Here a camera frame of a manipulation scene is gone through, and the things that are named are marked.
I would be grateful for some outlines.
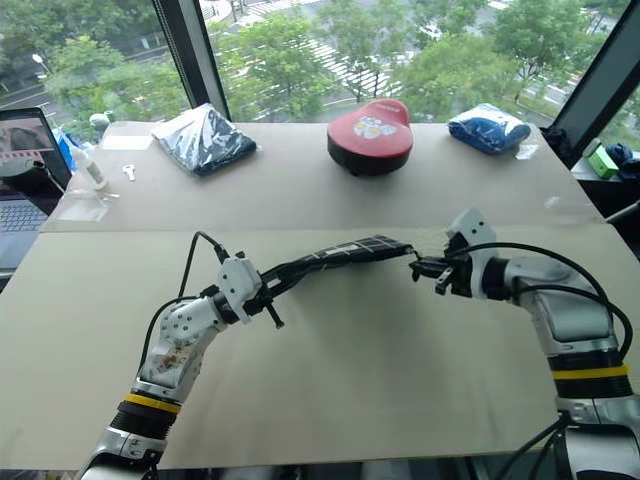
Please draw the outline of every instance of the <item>crosswalk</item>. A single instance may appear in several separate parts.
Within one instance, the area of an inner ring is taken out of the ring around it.
[[[376,79],[376,74],[369,69],[365,69],[361,73],[349,72],[346,57],[337,59],[336,50],[333,47],[325,45],[314,38],[308,39],[303,45],[308,46],[316,57],[316,60],[320,62],[324,68],[337,76],[345,87],[353,90],[357,88],[361,80],[363,94],[373,95],[374,93],[381,94],[384,92],[387,81],[389,80],[389,75],[386,73],[380,72]]]
[[[253,15],[264,16],[279,10],[286,10],[287,8],[308,5],[309,3],[316,3],[320,1],[322,0],[276,0],[273,2],[259,2],[249,5],[248,11]]]

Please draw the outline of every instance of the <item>key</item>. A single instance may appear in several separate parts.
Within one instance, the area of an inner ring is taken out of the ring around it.
[[[128,175],[129,181],[131,181],[131,182],[135,182],[136,181],[136,177],[133,174],[133,171],[135,169],[136,169],[136,167],[133,164],[125,165],[124,167],[122,167],[122,171]]]

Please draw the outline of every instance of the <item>white bottle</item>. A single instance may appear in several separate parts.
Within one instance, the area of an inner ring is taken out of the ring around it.
[[[107,179],[104,178],[96,162],[91,160],[87,152],[71,143],[69,143],[69,149],[71,150],[71,156],[73,157],[76,167],[91,181],[93,188],[100,190],[106,187]]]

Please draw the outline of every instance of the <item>green box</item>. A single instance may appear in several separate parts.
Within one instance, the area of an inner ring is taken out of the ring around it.
[[[587,161],[600,178],[608,179],[618,173],[618,166],[613,160],[611,160],[611,157],[602,145],[596,148],[596,151],[587,157]]]

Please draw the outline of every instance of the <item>laptop keyboard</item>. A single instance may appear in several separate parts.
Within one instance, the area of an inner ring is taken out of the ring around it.
[[[29,232],[40,228],[47,216],[34,205],[2,205],[0,232]]]

